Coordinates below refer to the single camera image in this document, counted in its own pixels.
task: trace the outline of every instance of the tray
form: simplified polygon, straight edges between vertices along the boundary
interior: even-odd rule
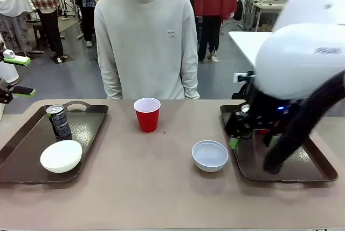
[[[68,110],[73,104],[85,110]],[[64,104],[73,139],[82,146],[82,156],[77,166],[66,173],[51,173],[40,164],[44,149],[61,141],[53,133],[46,109],[42,106],[0,150],[0,182],[20,184],[46,184],[72,181],[81,171],[93,140],[108,111],[106,105],[90,105],[82,101]]]
[[[220,112],[224,124],[228,121],[233,110],[240,110],[244,105],[224,105]],[[269,147],[263,143],[263,134],[253,133],[252,139],[241,140],[238,148],[232,150],[237,160],[242,176],[250,181],[283,182],[283,183],[308,183],[335,181],[338,173],[318,147],[308,139],[285,162],[281,171],[269,174],[263,171],[263,159]]]

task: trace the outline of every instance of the cup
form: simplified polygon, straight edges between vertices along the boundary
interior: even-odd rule
[[[154,132],[158,126],[161,103],[154,98],[142,98],[134,103],[136,117],[143,132]]]

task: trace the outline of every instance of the gray floor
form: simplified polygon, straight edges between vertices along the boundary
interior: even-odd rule
[[[240,85],[232,82],[233,74],[252,70],[250,63],[227,34],[229,31],[240,30],[234,21],[225,23],[217,52],[220,63],[199,64],[198,91],[202,99],[230,99],[240,89]],[[87,49],[83,39],[76,40],[77,25],[65,30],[62,35],[66,37],[63,40],[65,53],[73,60],[55,64],[48,52],[34,59],[27,67],[17,67],[21,78],[19,84],[35,88],[36,95],[13,100],[6,105],[4,114],[22,114],[32,103],[42,99],[106,99],[96,61],[96,44]],[[334,106],[327,115],[345,116],[344,102]]]

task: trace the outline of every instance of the white bowl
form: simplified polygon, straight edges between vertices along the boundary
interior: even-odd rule
[[[226,148],[215,141],[200,141],[192,148],[192,156],[197,167],[205,172],[216,172],[222,169],[229,154]]]
[[[53,173],[65,173],[75,168],[82,155],[81,145],[74,140],[63,140],[46,148],[40,157],[44,168]]]

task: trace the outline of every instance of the tray handle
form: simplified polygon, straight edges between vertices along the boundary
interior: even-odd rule
[[[86,103],[86,102],[81,101],[81,100],[74,100],[74,101],[70,101],[70,102],[64,104],[65,110],[69,111],[68,107],[70,105],[74,105],[74,104],[81,104],[81,105],[84,105],[86,107],[86,110],[78,110],[78,111],[88,111],[91,107],[91,105],[89,103]]]

